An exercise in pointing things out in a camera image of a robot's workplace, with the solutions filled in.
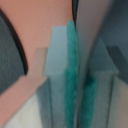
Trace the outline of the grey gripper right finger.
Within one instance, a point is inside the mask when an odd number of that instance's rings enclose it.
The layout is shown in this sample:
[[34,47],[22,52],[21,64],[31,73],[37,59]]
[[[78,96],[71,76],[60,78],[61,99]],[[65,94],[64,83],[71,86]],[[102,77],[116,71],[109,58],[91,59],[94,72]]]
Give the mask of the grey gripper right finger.
[[128,128],[128,62],[99,40],[84,89],[79,128]]

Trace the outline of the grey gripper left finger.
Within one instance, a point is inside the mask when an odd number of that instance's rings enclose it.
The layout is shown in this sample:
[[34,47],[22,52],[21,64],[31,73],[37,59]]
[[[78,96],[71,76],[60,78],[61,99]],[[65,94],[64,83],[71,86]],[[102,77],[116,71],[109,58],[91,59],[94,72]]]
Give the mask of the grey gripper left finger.
[[37,93],[42,128],[73,128],[78,78],[73,21],[52,28],[44,75],[47,80]]

